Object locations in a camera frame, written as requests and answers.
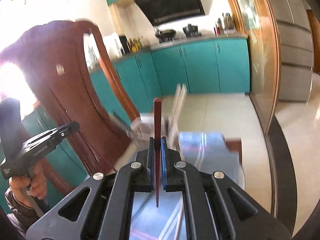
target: black range hood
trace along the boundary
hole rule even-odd
[[[200,0],[135,0],[153,26],[205,15]]]

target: metal bolt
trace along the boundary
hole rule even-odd
[[[102,179],[104,177],[104,175],[103,175],[103,173],[101,173],[101,172],[97,172],[97,173],[95,173],[94,175],[93,175],[93,178],[95,179],[95,180],[100,180],[100,179]]]
[[[179,162],[176,163],[176,166],[177,166],[178,168],[184,168],[184,167],[186,166],[186,163],[183,162],[183,161],[179,161]]]
[[[223,179],[224,178],[224,173],[222,171],[216,171],[214,173],[214,177],[217,179]]]
[[[138,168],[140,168],[141,167],[141,163],[140,162],[133,162],[133,163],[131,163],[131,168],[133,168],[133,169],[138,169]]]

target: black pot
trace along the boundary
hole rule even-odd
[[[155,36],[158,39],[166,39],[166,38],[174,37],[176,33],[177,32],[175,30],[164,30],[164,31],[157,31],[155,33]]]
[[[183,28],[183,32],[185,33],[185,35],[190,34],[190,33],[195,33],[197,31],[198,31],[198,25],[188,24],[188,26]]]

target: floor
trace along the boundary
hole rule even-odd
[[[320,197],[320,76],[316,73],[313,75],[311,96],[307,104],[279,102],[276,117],[287,140],[296,175],[296,234]]]
[[[169,113],[173,97],[163,100]],[[245,190],[270,212],[271,178],[268,153],[259,120],[244,94],[188,95],[178,122],[179,131],[219,131],[225,138],[241,138]]]

